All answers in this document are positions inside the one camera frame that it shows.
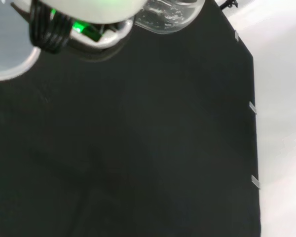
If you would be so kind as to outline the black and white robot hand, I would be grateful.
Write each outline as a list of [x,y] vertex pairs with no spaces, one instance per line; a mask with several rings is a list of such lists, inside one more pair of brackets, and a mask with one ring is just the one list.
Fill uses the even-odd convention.
[[33,46],[57,53],[69,40],[95,50],[124,40],[145,0],[14,0],[29,23]]

